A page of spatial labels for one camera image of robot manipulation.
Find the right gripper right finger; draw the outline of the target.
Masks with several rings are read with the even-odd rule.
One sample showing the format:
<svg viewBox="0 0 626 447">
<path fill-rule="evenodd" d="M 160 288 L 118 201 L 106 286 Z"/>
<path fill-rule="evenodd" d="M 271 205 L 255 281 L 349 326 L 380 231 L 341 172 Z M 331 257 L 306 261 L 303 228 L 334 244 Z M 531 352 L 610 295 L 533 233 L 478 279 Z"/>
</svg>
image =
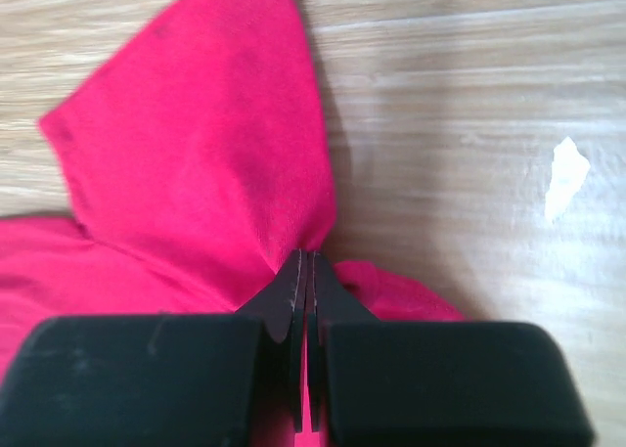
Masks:
<svg viewBox="0 0 626 447">
<path fill-rule="evenodd" d="M 553 338 L 520 322 L 377 318 L 308 257 L 307 384 L 326 446 L 590 446 Z"/>
</svg>

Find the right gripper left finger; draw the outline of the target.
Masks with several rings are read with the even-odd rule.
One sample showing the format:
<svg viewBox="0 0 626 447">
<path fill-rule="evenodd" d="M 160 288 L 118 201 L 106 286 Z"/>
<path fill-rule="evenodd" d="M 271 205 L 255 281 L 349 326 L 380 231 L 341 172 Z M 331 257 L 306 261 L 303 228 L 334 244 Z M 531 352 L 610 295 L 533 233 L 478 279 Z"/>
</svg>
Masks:
<svg viewBox="0 0 626 447">
<path fill-rule="evenodd" d="M 290 446 L 302 429 L 306 254 L 230 314 L 38 324 L 1 385 L 5 446 Z"/>
</svg>

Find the red t-shirt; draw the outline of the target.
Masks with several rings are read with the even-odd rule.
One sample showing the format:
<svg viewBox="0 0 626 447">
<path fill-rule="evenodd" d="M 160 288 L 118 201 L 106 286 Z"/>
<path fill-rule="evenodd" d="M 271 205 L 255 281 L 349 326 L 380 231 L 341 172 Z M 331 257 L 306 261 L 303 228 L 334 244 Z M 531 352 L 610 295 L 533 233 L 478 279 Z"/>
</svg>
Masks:
<svg viewBox="0 0 626 447">
<path fill-rule="evenodd" d="M 336 213 L 294 0 L 178 0 L 40 127 L 73 214 L 1 223 L 1 385 L 48 319 L 230 314 L 297 250 L 306 254 L 307 375 L 308 257 Z M 370 263 L 332 267 L 379 319 L 459 319 L 434 293 Z"/>
</svg>

